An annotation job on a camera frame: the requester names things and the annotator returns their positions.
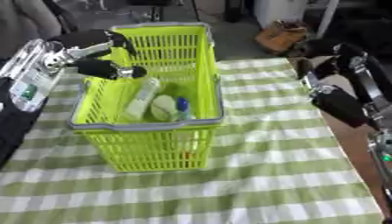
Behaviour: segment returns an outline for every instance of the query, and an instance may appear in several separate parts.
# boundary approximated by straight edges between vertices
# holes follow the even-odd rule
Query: plastic bottle
[[[189,105],[189,101],[184,97],[179,97],[177,99],[177,111],[178,111],[178,119],[180,121],[191,120],[192,113]]]
[[[159,80],[148,78],[137,92],[136,97],[130,102],[125,112],[132,120],[141,121],[145,111],[159,90]]]

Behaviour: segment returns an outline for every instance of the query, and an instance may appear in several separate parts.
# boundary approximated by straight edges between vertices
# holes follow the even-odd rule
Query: gingham cloth
[[[286,59],[219,69],[227,117],[196,171],[113,171],[67,127],[80,77],[64,78],[2,170],[0,223],[381,223]]]

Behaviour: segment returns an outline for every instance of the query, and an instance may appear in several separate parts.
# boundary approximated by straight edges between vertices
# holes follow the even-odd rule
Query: green light
[[[387,161],[387,162],[392,161],[392,156],[384,155],[384,156],[382,156],[382,160]]]

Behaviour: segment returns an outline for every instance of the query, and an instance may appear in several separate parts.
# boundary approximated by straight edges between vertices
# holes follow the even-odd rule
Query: white bottle
[[[137,92],[135,98],[130,102],[125,112],[134,121],[141,121],[143,115],[150,105],[152,99],[154,99],[155,94],[159,90],[159,80],[156,78],[148,78],[140,87],[139,92]]]

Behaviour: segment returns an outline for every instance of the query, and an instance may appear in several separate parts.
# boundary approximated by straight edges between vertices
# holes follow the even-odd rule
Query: basket rim
[[[209,119],[192,119],[177,122],[147,122],[147,123],[132,123],[127,125],[114,125],[106,122],[97,123],[75,123],[74,118],[81,109],[83,99],[87,94],[89,81],[86,81],[80,87],[80,94],[77,102],[73,105],[71,116],[68,118],[68,125],[74,130],[114,130],[114,131],[159,131],[159,130],[176,130],[185,126],[207,126],[221,123],[224,116],[224,106],[221,92],[221,79],[215,76],[216,99],[219,115],[216,118]]]

